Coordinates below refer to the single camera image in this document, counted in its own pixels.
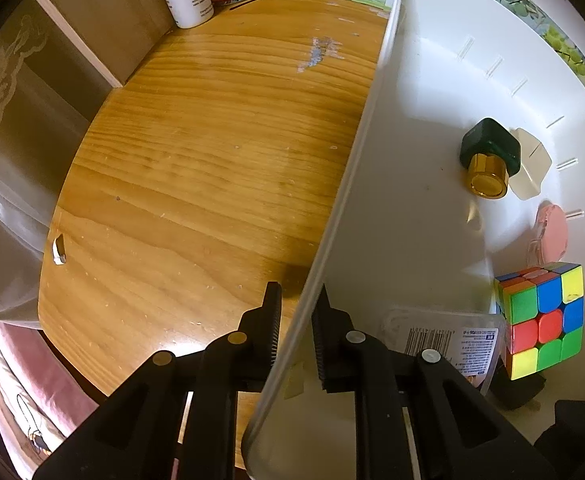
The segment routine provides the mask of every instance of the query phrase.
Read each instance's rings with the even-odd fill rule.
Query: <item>wooden trim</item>
[[[66,18],[60,13],[59,9],[51,2],[51,0],[37,0],[37,3],[42,6],[42,9],[50,16],[51,20],[59,27],[61,32],[70,40],[77,50],[88,60],[88,62],[95,67],[96,71],[108,81],[112,88],[122,88],[124,85],[119,81],[115,75],[108,70],[108,67],[96,56],[96,54],[86,45],[79,34],[67,22]]]

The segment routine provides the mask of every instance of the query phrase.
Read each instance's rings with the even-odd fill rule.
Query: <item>white tray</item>
[[[393,10],[389,33],[393,31]],[[325,394],[309,319],[331,304],[377,335],[393,305],[488,312],[491,277],[525,266],[539,204],[585,212],[585,88],[534,31],[494,0],[403,0],[386,38],[343,182],[278,360],[243,442],[257,479],[355,478],[354,397]],[[461,139],[482,118],[538,137],[553,162],[539,197],[479,200],[463,187]],[[565,259],[585,268],[585,216]],[[541,409],[508,416],[535,439],[554,401],[585,399],[581,353],[545,373]],[[303,380],[303,393],[290,394]]]

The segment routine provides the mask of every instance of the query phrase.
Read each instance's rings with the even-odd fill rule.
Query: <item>barcode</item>
[[[405,343],[404,354],[415,356],[422,350],[432,348],[442,356],[447,357],[450,339],[454,330],[428,330],[426,328],[411,328],[408,341]]]

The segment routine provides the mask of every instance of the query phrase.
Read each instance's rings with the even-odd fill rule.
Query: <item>wooden surface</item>
[[[126,82],[148,51],[174,25],[165,0],[49,1],[46,10],[60,13],[71,27],[69,37],[75,41],[72,33],[76,32],[114,75],[113,86],[117,86],[115,81]]]
[[[269,280],[285,335],[386,22],[344,0],[259,0],[170,33],[111,92],[61,192],[39,298],[45,333],[101,391],[158,349],[235,330]],[[240,397],[238,465],[255,398]]]

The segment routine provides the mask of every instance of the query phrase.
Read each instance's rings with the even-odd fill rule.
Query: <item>gold cap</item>
[[[508,192],[508,170],[503,159],[496,155],[477,153],[467,168],[466,185],[483,198],[501,198]]]

